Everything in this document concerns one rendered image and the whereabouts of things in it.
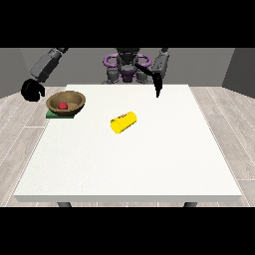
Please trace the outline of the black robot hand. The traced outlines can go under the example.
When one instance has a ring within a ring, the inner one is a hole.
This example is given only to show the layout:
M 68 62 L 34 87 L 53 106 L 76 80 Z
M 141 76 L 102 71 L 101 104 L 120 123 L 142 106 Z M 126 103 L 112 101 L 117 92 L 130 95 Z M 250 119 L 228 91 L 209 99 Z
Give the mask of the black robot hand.
M 38 102 L 45 96 L 45 88 L 40 80 L 28 79 L 22 85 L 21 95 L 27 102 Z
M 159 97 L 160 95 L 160 91 L 162 89 L 162 77 L 160 73 L 153 73 L 152 71 L 150 71 L 148 68 L 140 65 L 140 64 L 135 64 L 135 66 L 141 70 L 142 72 L 144 72 L 146 75 L 151 76 L 152 80 L 153 80 L 153 84 L 155 87 L 155 92 L 156 92 L 156 96 Z

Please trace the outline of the green square pad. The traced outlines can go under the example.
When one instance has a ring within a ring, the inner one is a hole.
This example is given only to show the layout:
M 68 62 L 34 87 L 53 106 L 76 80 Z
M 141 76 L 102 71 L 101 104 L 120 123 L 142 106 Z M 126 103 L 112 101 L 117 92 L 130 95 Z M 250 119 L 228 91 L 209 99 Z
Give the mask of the green square pad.
M 58 116 L 52 113 L 50 110 L 46 112 L 46 119 L 73 119 L 74 116 Z

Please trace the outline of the brown wooden bowl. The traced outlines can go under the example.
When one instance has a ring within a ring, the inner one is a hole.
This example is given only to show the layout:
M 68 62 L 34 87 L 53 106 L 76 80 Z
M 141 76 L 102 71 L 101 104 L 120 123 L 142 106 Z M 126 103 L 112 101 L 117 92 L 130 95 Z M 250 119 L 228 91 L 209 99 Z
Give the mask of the brown wooden bowl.
M 46 101 L 47 108 L 59 117 L 72 117 L 85 105 L 86 97 L 76 91 L 64 91 L 50 96 Z

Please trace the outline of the yellow cup with melon print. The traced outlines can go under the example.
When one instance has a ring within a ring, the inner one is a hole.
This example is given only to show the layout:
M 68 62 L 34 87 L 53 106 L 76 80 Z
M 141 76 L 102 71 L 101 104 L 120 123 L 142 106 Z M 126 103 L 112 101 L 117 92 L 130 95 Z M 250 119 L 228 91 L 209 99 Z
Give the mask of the yellow cup with melon print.
M 128 112 L 111 120 L 111 128 L 115 133 L 121 133 L 137 121 L 134 112 Z

